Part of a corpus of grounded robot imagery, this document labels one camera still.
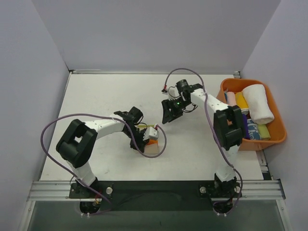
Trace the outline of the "orange cloth pile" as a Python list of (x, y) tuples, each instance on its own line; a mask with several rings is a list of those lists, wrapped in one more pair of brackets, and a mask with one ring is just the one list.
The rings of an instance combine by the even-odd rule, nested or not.
[[(146, 124), (138, 125), (137, 128), (139, 128), (141, 131), (145, 131), (148, 127), (154, 127), (156, 126), (148, 126)], [(144, 154), (154, 156), (158, 154), (158, 140), (148, 140), (148, 144), (145, 146)]]

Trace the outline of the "white towel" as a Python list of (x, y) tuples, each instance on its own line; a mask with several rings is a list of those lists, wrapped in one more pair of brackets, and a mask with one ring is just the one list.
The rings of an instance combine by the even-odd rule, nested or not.
[(242, 90), (251, 119), (257, 124), (268, 124), (274, 120), (269, 108), (265, 87), (253, 84)]

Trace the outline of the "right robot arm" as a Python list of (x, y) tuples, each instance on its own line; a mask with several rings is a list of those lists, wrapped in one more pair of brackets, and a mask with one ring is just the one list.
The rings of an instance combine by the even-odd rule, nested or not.
[(181, 117), (189, 105), (204, 109), (214, 141), (222, 155), (214, 175), (213, 191), (219, 197), (239, 196), (243, 186), (237, 180), (242, 177), (234, 163), (245, 134), (240, 108), (218, 100), (207, 93), (201, 84), (190, 85), (183, 79), (175, 87), (179, 95), (162, 100), (163, 124)]

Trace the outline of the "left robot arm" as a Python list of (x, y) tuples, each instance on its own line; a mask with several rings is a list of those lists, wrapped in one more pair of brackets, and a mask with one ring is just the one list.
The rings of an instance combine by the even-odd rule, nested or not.
[(98, 180), (89, 164), (96, 140), (112, 133), (123, 132), (130, 138), (130, 147), (144, 153), (153, 129), (147, 127), (141, 130), (137, 127), (142, 117), (143, 113), (132, 107), (128, 112), (114, 112), (111, 119), (71, 121), (57, 143), (56, 151), (69, 164), (77, 178), (83, 181), (80, 192), (86, 198), (94, 197), (98, 191)]

